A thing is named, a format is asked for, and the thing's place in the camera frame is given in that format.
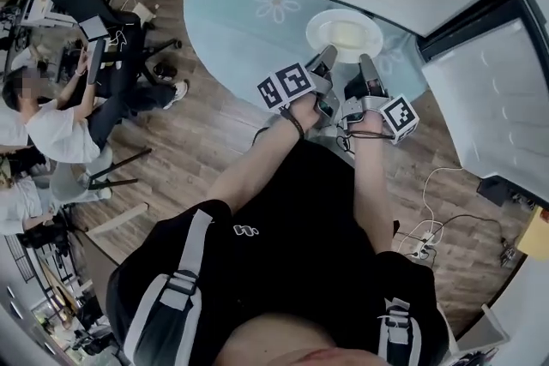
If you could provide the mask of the person's right hand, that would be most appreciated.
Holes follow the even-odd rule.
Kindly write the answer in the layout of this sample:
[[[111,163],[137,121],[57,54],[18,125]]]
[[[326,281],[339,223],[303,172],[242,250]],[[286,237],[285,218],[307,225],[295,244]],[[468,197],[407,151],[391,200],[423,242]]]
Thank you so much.
[[[375,111],[366,111],[360,122],[354,123],[352,131],[363,131],[380,135],[383,133],[383,116]]]

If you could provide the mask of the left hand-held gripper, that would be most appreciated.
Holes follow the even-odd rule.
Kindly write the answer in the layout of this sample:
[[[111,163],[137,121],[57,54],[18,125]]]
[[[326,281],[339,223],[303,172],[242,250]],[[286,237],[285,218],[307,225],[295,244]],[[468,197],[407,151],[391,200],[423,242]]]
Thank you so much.
[[[320,115],[317,127],[335,125],[340,101],[334,92],[332,69],[337,56],[337,48],[328,45],[306,64],[294,63],[271,73],[256,85],[260,106],[268,111],[281,111],[304,94],[314,93]]]

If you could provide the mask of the person's left hand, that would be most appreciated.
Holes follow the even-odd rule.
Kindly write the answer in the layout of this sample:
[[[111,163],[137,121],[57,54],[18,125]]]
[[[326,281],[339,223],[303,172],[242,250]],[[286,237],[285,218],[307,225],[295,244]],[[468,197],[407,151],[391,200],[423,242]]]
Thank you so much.
[[[317,112],[317,96],[314,93],[307,93],[295,99],[285,110],[285,118],[294,125],[299,135],[304,137],[320,119]]]

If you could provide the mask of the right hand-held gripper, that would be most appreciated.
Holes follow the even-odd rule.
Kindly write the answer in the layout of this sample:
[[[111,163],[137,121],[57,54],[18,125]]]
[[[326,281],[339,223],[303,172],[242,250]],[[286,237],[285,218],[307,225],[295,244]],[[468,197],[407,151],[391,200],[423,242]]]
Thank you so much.
[[[377,68],[368,54],[359,56],[359,71],[345,87],[345,101],[341,105],[341,127],[348,136],[366,139],[384,139],[398,144],[412,134],[419,116],[407,98],[400,94],[391,97],[384,87]],[[377,135],[363,131],[352,131],[351,126],[360,122],[366,111],[375,111],[383,116],[387,129]]]

